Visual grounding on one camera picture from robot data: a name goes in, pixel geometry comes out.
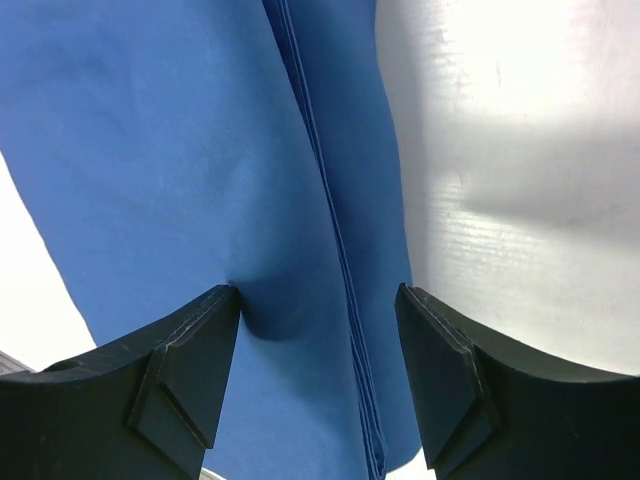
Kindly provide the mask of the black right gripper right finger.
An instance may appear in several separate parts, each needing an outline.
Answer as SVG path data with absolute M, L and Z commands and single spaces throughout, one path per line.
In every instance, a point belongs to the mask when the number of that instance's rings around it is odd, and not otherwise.
M 639 475 L 639 380 L 532 348 L 426 291 L 395 309 L 427 466 L 440 479 Z

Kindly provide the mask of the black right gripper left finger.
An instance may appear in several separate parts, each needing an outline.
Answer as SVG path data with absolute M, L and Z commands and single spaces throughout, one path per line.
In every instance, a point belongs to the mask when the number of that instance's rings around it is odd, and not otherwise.
M 239 326 L 215 287 L 39 372 L 1 378 L 5 479 L 196 479 L 214 445 Z

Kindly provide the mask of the blue surgical drape cloth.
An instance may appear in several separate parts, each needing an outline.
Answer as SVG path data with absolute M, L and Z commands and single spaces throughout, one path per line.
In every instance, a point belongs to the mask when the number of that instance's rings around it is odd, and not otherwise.
M 5 1 L 1 153 L 94 339 L 242 294 L 211 469 L 381 479 L 419 451 L 372 1 Z

